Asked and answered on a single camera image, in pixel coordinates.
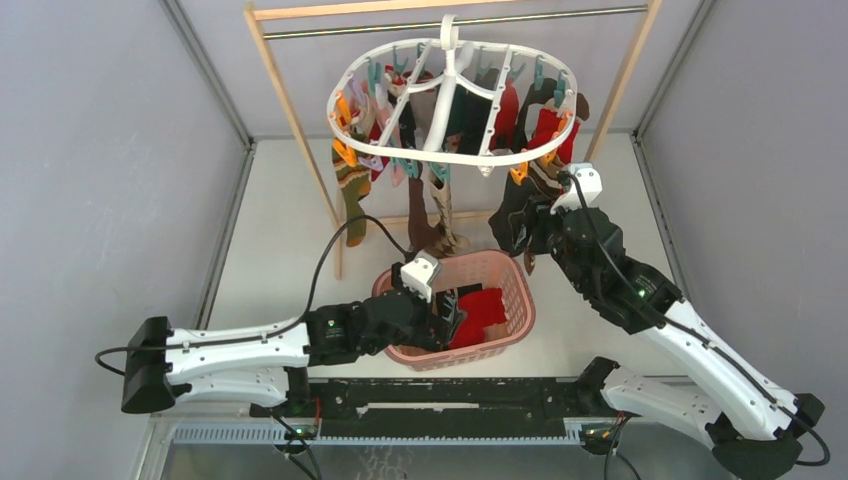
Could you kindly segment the pink plastic laundry basket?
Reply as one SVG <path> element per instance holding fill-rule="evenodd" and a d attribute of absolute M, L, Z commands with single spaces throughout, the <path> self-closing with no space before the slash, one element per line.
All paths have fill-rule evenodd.
<path fill-rule="evenodd" d="M 515 260 L 499 250 L 481 250 L 440 262 L 441 271 L 433 282 L 436 293 L 475 283 L 481 283 L 483 289 L 502 290 L 509 335 L 492 342 L 455 350 L 449 348 L 442 352 L 390 346 L 385 354 L 391 360 L 417 372 L 444 369 L 500 355 L 529 334 L 535 323 L 536 310 L 524 272 Z"/>

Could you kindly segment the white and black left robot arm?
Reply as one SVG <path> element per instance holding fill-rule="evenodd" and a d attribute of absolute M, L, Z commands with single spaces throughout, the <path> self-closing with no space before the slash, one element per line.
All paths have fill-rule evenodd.
<path fill-rule="evenodd" d="M 310 409 L 313 392 L 297 372 L 352 364 L 390 346 L 442 352 L 466 318 L 453 294 L 428 302 L 405 290 L 253 328 L 191 330 L 150 317 L 127 345 L 121 410 L 150 414 L 188 401 L 246 401 L 298 417 Z"/>

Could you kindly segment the wooden clothes rack frame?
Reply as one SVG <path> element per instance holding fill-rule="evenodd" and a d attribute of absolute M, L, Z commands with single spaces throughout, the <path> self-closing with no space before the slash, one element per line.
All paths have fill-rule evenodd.
<path fill-rule="evenodd" d="M 523 47 L 512 44 L 496 44 L 492 42 L 483 42 L 481 43 L 481 47 L 490 47 L 494 50 L 502 50 L 505 52 L 505 63 L 502 68 L 501 76 L 499 77 L 499 82 L 495 91 L 482 89 L 476 85 L 472 85 L 470 81 L 464 77 L 460 78 L 460 75 L 456 73 L 457 60 L 455 55 L 455 47 L 456 45 L 465 45 L 464 42 L 458 39 L 458 27 L 460 25 L 474 25 L 474 24 L 489 24 L 489 23 L 509 23 L 509 22 L 521 22 L 521 21 L 532 21 L 532 20 L 542 20 L 542 19 L 551 19 L 551 18 L 571 18 L 571 17 L 592 17 L 592 16 L 605 16 L 605 15 L 615 15 L 615 14 L 626 14 L 626 13 L 642 13 L 643 17 L 639 21 L 636 30 L 634 31 L 633 38 L 630 41 L 628 46 L 628 50 L 624 55 L 622 62 L 620 64 L 617 76 L 615 81 L 613 82 L 613 86 L 610 90 L 609 96 L 604 105 L 604 109 L 602 111 L 599 123 L 597 128 L 594 131 L 589 147 L 586 151 L 586 155 L 584 157 L 584 162 L 593 162 L 597 153 L 600 151 L 606 136 L 609 132 L 611 122 L 617 113 L 619 108 L 619 104 L 621 99 L 623 98 L 625 89 L 630 82 L 630 78 L 633 74 L 635 66 L 641 56 L 641 51 L 644 47 L 644 44 L 647 41 L 647 38 L 651 32 L 653 24 L 656 20 L 656 17 L 659 13 L 659 10 L 662 6 L 663 1 L 644 1 L 642 4 L 636 6 L 627 6 L 627 7 L 605 7 L 598 9 L 588 9 L 588 10 L 572 10 L 565 11 L 562 13 L 552 13 L 552 14 L 532 14 L 532 15 L 523 15 L 523 16 L 506 16 L 506 17 L 486 17 L 479 19 L 471 19 L 471 20 L 455 20 L 454 16 L 446 15 L 438 24 L 435 23 L 417 23 L 417 24 L 397 24 L 397 25 L 385 25 L 385 26 L 362 26 L 356 28 L 341 28 L 341 29 L 329 29 L 329 30 L 309 30 L 309 31 L 298 31 L 298 32 L 283 32 L 283 33 L 267 33 L 262 26 L 263 22 L 273 22 L 273 21 L 281 21 L 281 20 L 291 20 L 291 19 L 299 19 L 299 18 L 317 18 L 317 17 L 329 17 L 329 16 L 337 16 L 337 15 L 357 15 L 357 14 L 373 14 L 375 12 L 392 12 L 392 11 L 402 11 L 402 10 L 419 10 L 419 9 L 434 9 L 434 8 L 449 8 L 449 7 L 459 7 L 459 6 L 469 6 L 469 5 L 486 5 L 486 4 L 499 4 L 499 3 L 516 3 L 520 1 L 362 1 L 362 2 L 353 2 L 353 3 L 338 3 L 338 4 L 326 4 L 326 5 L 313 5 L 313 6 L 302 6 L 302 7 L 287 7 L 287 8 L 275 8 L 275 9 L 256 9 L 255 5 L 252 2 L 248 2 L 244 8 L 244 17 L 247 22 L 248 28 L 251 32 L 254 43 L 259 51 L 260 57 L 265 65 L 265 68 L 268 72 L 268 75 L 271 80 L 271 84 L 274 88 L 274 91 L 277 95 L 279 103 L 285 113 L 286 119 L 289 123 L 289 126 L 292 129 L 293 135 L 297 144 L 300 148 L 300 151 L 307 163 L 307 166 L 311 169 L 311 172 L 317 182 L 317 186 L 319 187 L 319 191 L 322 195 L 322 199 L 324 200 L 325 206 L 327 208 L 327 212 L 330 217 L 330 222 L 335 227 L 342 227 L 344 220 L 344 216 L 340 216 L 339 211 L 335 208 L 333 200 L 331 200 L 323 177 L 321 176 L 318 165 L 315 160 L 315 156 L 309 146 L 308 140 L 304 133 L 299 115 L 296 110 L 296 106 L 294 104 L 294 100 L 292 99 L 288 88 L 283 79 L 281 70 L 277 64 L 276 58 L 270 47 L 270 40 L 278 40 L 278 39 L 288 39 L 288 38 L 307 38 L 307 37 L 319 37 L 319 36 L 335 36 L 335 35 L 347 35 L 347 34 L 361 34 L 361 33 L 373 33 L 380 31 L 394 31 L 394 30 L 412 30 L 412 29 L 426 29 L 426 28 L 436 28 L 440 29 L 440 37 L 439 39 L 433 40 L 422 40 L 424 41 L 424 47 L 422 50 L 422 54 L 420 58 L 416 59 L 416 66 L 412 71 L 410 82 L 417 81 L 418 76 L 421 71 L 423 71 L 424 64 L 427 56 L 429 55 L 430 50 L 434 45 L 438 45 L 445 52 L 446 58 L 446 68 L 447 73 L 437 76 L 432 79 L 429 83 L 412 83 L 411 86 L 407 87 L 407 91 L 403 92 L 398 100 L 397 109 L 403 108 L 408 100 L 408 96 L 412 93 L 418 93 L 419 91 L 424 91 L 430 88 L 435 88 L 443 83 L 446 83 L 446 88 L 448 91 L 444 92 L 444 100 L 437 100 L 436 105 L 436 120 L 441 121 L 441 117 L 439 115 L 444 116 L 447 113 L 447 108 L 449 105 L 446 102 L 452 101 L 452 96 L 450 100 L 448 100 L 448 93 L 453 95 L 456 85 L 462 85 L 467 90 L 472 93 L 486 98 L 491 99 L 495 102 L 492 106 L 493 109 L 499 106 L 497 102 L 500 101 L 502 93 L 500 92 L 501 87 L 505 88 L 505 75 L 506 73 L 511 72 L 511 67 L 509 67 L 508 63 L 511 60 L 513 53 L 518 53 L 520 55 L 530 56 L 534 54 L 540 55 L 540 62 L 547 62 L 551 65 L 558 65 L 563 70 L 568 70 L 568 67 L 565 63 L 551 58 L 546 59 L 545 55 L 540 53 L 540 50 L 531 49 L 529 47 Z M 337 104 L 342 107 L 341 112 L 343 115 L 344 124 L 340 127 L 337 123 L 338 111 L 336 109 Z M 387 156 L 392 157 L 395 154 L 399 154 L 401 152 L 398 148 L 383 148 L 383 143 L 379 143 L 374 146 L 368 146 L 365 144 L 361 144 L 354 142 L 353 139 L 350 139 L 349 143 L 346 138 L 346 134 L 349 133 L 347 130 L 344 130 L 342 127 L 350 127 L 351 118 L 349 117 L 349 108 L 346 100 L 344 98 L 343 92 L 334 90 L 330 95 L 329 103 L 327 104 L 327 112 L 325 114 L 326 119 L 329 121 L 329 126 L 333 132 L 334 138 L 338 136 L 342 136 L 345 138 L 341 139 L 341 143 L 343 148 L 338 150 L 342 153 L 342 157 L 345 159 L 354 159 L 351 156 L 354 151 L 362 151 L 362 152 L 371 152 L 374 150 L 378 157 Z M 389 123 L 383 129 L 383 137 L 381 137 L 380 142 L 387 142 L 388 135 L 391 133 L 391 130 L 387 131 L 386 129 L 391 129 L 394 127 L 394 124 L 399 119 L 399 115 L 401 113 L 400 110 L 395 110 L 392 112 L 392 116 L 389 117 Z M 517 160 L 525 160 L 532 158 L 542 158 L 540 155 L 542 150 L 532 150 L 527 154 L 516 154 Z M 488 177 L 491 174 L 491 171 L 494 167 L 498 166 L 510 166 L 519 165 L 516 161 L 512 163 L 505 163 L 507 160 L 498 161 L 495 160 L 480 160 L 475 162 L 464 161 L 461 159 L 455 159 L 456 155 L 447 154 L 447 153 L 421 153 L 413 155 L 415 152 L 407 150 L 410 153 L 404 153 L 406 157 L 411 160 L 420 160 L 422 162 L 429 161 L 430 157 L 433 157 L 436 163 L 444 163 L 444 164 L 456 164 L 456 165 L 472 165 L 479 167 L 481 174 L 484 177 Z"/>

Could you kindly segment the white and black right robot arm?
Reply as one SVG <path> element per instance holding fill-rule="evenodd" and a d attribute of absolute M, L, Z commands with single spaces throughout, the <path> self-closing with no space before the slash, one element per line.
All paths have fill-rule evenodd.
<path fill-rule="evenodd" d="M 777 479 L 803 464 L 803 436 L 819 443 L 816 465 L 832 458 L 816 426 L 825 407 L 752 367 L 656 268 L 626 253 L 622 230 L 600 209 L 526 202 L 511 222 L 517 242 L 546 253 L 605 321 L 662 350 L 700 388 L 655 383 L 608 358 L 581 375 L 578 402 L 592 416 L 611 408 L 650 418 L 705 445 L 739 479 Z"/>

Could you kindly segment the black sock with beige stripes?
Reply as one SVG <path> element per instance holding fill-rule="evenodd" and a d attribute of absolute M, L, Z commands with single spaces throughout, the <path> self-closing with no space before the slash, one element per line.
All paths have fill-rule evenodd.
<path fill-rule="evenodd" d="M 455 298 L 459 299 L 459 298 L 461 298 L 465 295 L 481 291 L 482 289 L 483 289 L 483 286 L 482 286 L 481 283 L 463 285 L 463 286 L 459 286 L 459 287 L 451 287 L 451 288 L 448 288 L 448 289 L 445 289 L 445 290 L 438 291 L 436 293 L 436 298 L 439 301 L 441 301 L 442 299 L 444 299 L 446 297 L 455 297 Z"/>

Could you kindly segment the black sock with tan toe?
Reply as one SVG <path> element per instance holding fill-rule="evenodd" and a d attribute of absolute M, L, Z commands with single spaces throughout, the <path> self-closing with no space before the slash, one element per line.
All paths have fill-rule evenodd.
<path fill-rule="evenodd" d="M 532 150 L 549 142 L 559 131 L 561 118 L 554 108 L 554 100 L 544 101 L 536 120 L 532 137 L 526 135 L 526 113 L 533 102 L 525 101 L 519 111 L 512 150 Z M 558 172 L 572 161 L 574 141 L 582 123 L 590 118 L 588 100 L 582 93 L 576 95 L 574 124 L 567 139 L 558 147 L 557 153 L 549 163 L 533 160 L 528 165 L 527 177 L 521 183 L 512 178 L 505 182 L 502 202 L 488 223 L 499 248 L 512 257 L 523 255 L 530 259 L 547 253 L 544 242 L 532 236 L 527 229 L 528 221 L 524 208 L 532 199 L 552 201 L 561 193 Z"/>

